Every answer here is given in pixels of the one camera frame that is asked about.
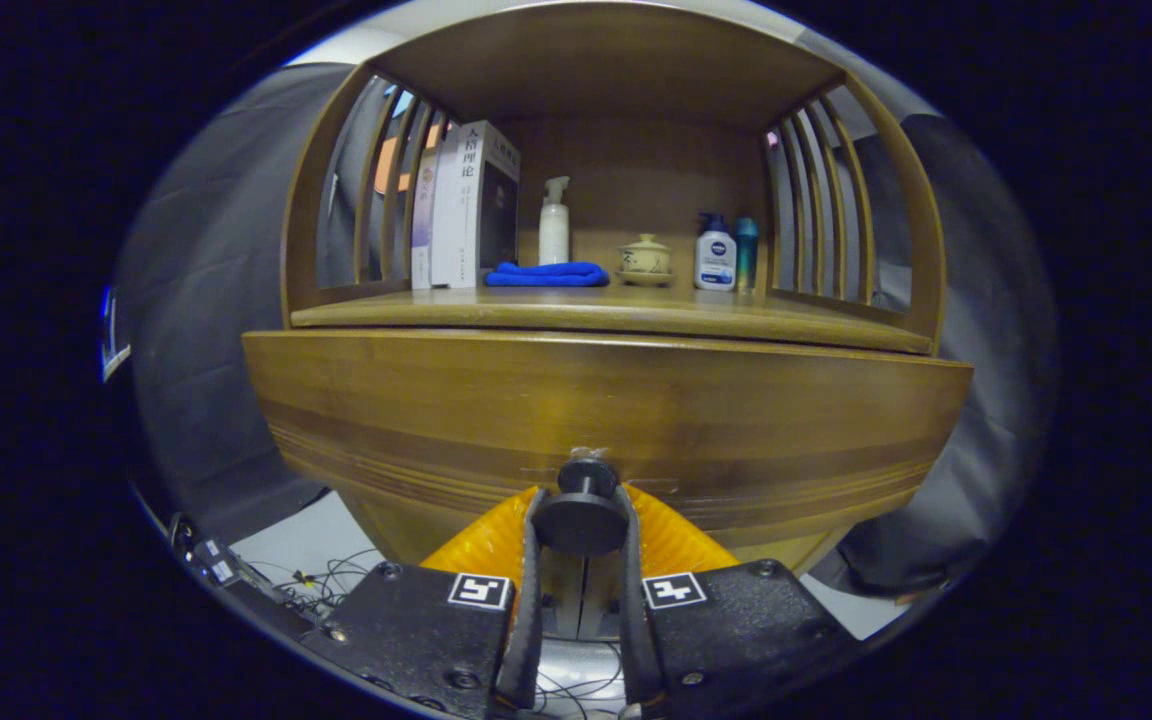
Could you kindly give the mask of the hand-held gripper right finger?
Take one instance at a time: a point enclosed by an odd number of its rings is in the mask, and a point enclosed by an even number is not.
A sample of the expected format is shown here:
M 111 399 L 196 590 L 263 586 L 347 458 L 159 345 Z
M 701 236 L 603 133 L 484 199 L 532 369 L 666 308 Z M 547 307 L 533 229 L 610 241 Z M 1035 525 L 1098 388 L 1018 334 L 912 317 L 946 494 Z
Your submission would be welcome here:
M 782 562 L 738 562 L 621 486 L 626 702 L 645 714 L 755 714 L 836 673 L 861 641 Z

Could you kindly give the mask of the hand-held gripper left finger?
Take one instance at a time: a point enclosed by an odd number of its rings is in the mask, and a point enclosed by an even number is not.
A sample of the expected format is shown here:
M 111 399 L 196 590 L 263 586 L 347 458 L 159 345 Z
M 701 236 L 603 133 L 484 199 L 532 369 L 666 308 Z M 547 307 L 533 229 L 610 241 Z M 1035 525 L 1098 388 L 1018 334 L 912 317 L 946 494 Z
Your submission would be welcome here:
M 384 700 L 422 715 L 511 719 L 536 702 L 541 655 L 540 544 L 525 488 L 420 564 L 384 561 L 303 650 Z

